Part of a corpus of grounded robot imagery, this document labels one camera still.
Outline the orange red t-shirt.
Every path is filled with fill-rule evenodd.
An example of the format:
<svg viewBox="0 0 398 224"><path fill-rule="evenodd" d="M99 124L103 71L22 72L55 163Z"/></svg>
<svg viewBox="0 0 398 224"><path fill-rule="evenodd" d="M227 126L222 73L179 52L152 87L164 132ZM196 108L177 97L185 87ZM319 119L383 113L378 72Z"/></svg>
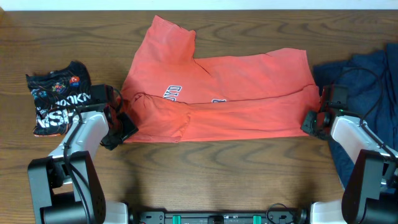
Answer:
<svg viewBox="0 0 398 224"><path fill-rule="evenodd" d="M304 50L195 58L193 30L155 16L123 83L130 142L303 136L318 87Z"/></svg>

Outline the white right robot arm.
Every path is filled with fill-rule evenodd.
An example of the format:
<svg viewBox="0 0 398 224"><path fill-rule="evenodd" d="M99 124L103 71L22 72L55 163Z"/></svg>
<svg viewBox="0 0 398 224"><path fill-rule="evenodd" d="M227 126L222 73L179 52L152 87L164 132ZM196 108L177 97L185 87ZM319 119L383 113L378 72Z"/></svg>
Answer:
<svg viewBox="0 0 398 224"><path fill-rule="evenodd" d="M354 162L342 199L315 202L309 223L397 223L397 151L352 114L309 111L302 130L336 141Z"/></svg>

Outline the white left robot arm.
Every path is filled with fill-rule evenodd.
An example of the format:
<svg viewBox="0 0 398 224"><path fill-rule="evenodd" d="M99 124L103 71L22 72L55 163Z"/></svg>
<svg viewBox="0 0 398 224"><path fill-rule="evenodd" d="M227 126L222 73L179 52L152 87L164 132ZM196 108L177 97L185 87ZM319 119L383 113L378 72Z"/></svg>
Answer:
<svg viewBox="0 0 398 224"><path fill-rule="evenodd" d="M129 223L125 203L104 197L93 158L99 146L112 150L135 134L126 113L105 103L76 108L71 129L47 157L28 166L36 223Z"/></svg>

